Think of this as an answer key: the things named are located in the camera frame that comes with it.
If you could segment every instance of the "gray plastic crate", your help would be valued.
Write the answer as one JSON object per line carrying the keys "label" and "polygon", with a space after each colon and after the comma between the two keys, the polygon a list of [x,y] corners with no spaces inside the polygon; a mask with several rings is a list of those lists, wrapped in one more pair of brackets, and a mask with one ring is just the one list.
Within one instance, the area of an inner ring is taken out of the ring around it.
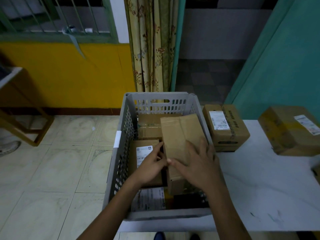
{"label": "gray plastic crate", "polygon": [[[104,209],[128,177],[129,144],[137,138],[139,114],[197,114],[204,134],[212,144],[198,97],[187,92],[129,92],[122,101],[118,131],[121,131],[119,147],[112,151],[111,163],[104,196]],[[210,215],[209,208],[154,210],[130,212],[125,221],[190,218]]]}

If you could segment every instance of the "curtain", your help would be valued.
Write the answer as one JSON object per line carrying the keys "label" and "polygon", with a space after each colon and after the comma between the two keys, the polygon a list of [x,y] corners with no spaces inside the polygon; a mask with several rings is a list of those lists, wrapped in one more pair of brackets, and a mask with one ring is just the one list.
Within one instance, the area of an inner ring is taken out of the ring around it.
{"label": "curtain", "polygon": [[168,92],[179,0],[125,0],[137,92]]}

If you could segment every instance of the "wall baseboard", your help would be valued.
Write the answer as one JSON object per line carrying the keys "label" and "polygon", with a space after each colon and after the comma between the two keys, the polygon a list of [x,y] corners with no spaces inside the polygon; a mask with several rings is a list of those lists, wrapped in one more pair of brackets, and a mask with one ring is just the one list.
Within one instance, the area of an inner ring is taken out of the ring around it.
{"label": "wall baseboard", "polygon": [[[1,107],[9,115],[39,115],[31,107]],[[120,108],[42,108],[48,115],[120,115]]]}

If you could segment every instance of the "foot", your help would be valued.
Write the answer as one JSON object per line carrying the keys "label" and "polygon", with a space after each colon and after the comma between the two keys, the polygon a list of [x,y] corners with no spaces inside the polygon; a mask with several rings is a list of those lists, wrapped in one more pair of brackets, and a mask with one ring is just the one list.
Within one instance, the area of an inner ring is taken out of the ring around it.
{"label": "foot", "polygon": [[21,141],[13,141],[7,144],[0,145],[0,157],[8,155],[9,153],[14,152],[21,145]]}
{"label": "foot", "polygon": [[192,234],[191,237],[190,237],[190,240],[200,240],[200,237],[198,234]]}
{"label": "foot", "polygon": [[163,232],[157,232],[153,240],[166,240],[166,236]]}

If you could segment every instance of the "white table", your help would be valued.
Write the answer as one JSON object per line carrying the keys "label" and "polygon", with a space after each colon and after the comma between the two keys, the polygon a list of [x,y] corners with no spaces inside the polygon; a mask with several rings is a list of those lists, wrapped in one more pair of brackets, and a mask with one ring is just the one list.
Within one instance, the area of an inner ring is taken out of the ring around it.
{"label": "white table", "polygon": [[[276,155],[256,120],[234,153],[219,153],[232,201],[249,231],[320,230],[320,185],[310,167],[320,157]],[[213,217],[124,221],[120,232],[214,231]]]}

